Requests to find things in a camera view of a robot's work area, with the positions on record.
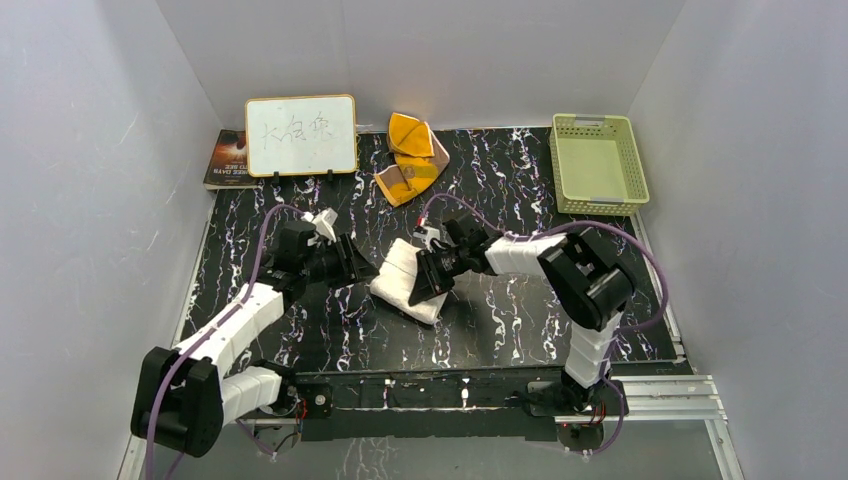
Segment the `white towel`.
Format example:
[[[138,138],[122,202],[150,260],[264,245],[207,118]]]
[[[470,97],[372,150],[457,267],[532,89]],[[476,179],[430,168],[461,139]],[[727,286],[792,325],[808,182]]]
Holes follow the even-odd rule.
[[[443,294],[416,305],[409,303],[417,273],[418,251],[419,248],[407,241],[395,239],[379,267],[378,275],[370,282],[369,291],[372,296],[385,301],[403,314],[424,325],[433,326],[439,321],[447,295]]]

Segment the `yellow brown towel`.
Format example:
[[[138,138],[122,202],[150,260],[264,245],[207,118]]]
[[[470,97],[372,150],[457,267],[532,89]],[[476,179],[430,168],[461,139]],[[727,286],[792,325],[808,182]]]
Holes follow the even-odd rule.
[[[398,112],[390,116],[387,141],[394,163],[375,181],[389,205],[399,207],[431,187],[450,156],[427,122]]]

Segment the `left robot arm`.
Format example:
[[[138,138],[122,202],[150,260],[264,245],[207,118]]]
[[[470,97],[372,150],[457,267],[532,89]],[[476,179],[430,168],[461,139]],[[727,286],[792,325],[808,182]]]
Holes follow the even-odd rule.
[[[151,443],[204,456],[227,424],[256,410],[289,416],[304,405],[289,367],[259,360],[243,371],[237,357],[312,284],[331,290],[373,279],[378,269],[348,234],[317,220],[286,221],[261,249],[248,282],[207,325],[170,349],[144,357],[130,431]]]

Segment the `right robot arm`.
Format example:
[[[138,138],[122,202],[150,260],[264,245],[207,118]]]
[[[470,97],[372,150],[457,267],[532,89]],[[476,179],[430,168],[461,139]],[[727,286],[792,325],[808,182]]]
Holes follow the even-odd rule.
[[[577,414],[590,413],[603,399],[608,350],[636,290],[631,270],[586,231],[517,240],[487,231],[469,215],[445,220],[443,226],[450,241],[432,239],[416,254],[408,303],[416,306],[447,293],[467,271],[544,278],[572,324],[564,403]]]

